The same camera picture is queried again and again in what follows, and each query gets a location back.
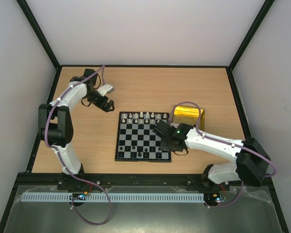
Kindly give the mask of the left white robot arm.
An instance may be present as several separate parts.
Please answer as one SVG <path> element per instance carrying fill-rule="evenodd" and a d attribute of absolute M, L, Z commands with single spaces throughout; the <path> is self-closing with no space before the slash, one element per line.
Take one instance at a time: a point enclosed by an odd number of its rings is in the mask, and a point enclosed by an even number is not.
<path fill-rule="evenodd" d="M 76 176 L 83 166 L 78 160 L 72 145 L 74 129 L 71 112 L 79 102 L 83 106 L 96 106 L 108 113 L 115 110 L 114 101 L 107 95 L 114 87 L 106 84 L 103 74 L 105 66 L 97 71 L 85 69 L 83 75 L 70 79 L 67 88 L 55 100 L 41 104 L 38 108 L 38 136 L 58 157 L 62 173 Z"/>

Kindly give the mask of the black white chessboard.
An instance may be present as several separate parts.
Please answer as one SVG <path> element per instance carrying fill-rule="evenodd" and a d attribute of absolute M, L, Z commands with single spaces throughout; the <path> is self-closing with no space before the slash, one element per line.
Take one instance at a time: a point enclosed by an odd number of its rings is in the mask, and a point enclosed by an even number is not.
<path fill-rule="evenodd" d="M 123 114 L 127 114 L 127 118 L 123 119 Z M 120 112 L 118 121 L 117 141 L 115 146 L 115 161 L 146 161 L 146 162 L 171 162 L 171 152 L 160 149 L 161 138 L 153 133 L 153 129 L 159 121 L 168 122 L 169 113 L 145 113 L 144 118 L 140 118 L 140 112 Z M 125 146 L 130 146 L 130 151 L 125 151 Z M 143 150 L 138 151 L 138 146 L 142 146 Z M 150 151 L 150 147 L 155 147 L 155 151 Z M 119 152 L 124 152 L 124 157 L 118 157 Z M 149 153 L 148 158 L 144 158 L 144 152 Z M 136 153 L 135 158 L 131 158 L 131 152 Z M 161 158 L 156 157 L 156 152 L 162 154 Z"/>

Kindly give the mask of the gold metal tin tray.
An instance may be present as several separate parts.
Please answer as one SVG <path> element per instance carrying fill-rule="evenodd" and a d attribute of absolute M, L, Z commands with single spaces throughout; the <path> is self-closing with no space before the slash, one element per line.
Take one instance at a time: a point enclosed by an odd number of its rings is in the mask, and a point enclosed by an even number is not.
<path fill-rule="evenodd" d="M 177 106 L 173 113 L 172 123 L 180 124 L 185 123 L 192 126 L 196 126 L 196 122 L 200 117 L 198 128 L 202 131 L 205 130 L 205 111 L 197 108 L 187 106 Z"/>

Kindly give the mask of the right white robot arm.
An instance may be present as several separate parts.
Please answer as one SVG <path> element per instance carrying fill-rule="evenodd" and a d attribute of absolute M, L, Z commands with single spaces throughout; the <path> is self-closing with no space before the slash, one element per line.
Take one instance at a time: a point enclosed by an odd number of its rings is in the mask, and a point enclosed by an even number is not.
<path fill-rule="evenodd" d="M 271 159 L 261 144 L 252 137 L 245 140 L 228 139 L 206 133 L 192 125 L 169 125 L 162 120 L 156 124 L 153 133 L 161 139 L 162 150 L 202 150 L 228 161 L 221 165 L 207 165 L 201 175 L 202 185 L 207 190 L 232 181 L 259 187 L 267 177 Z"/>

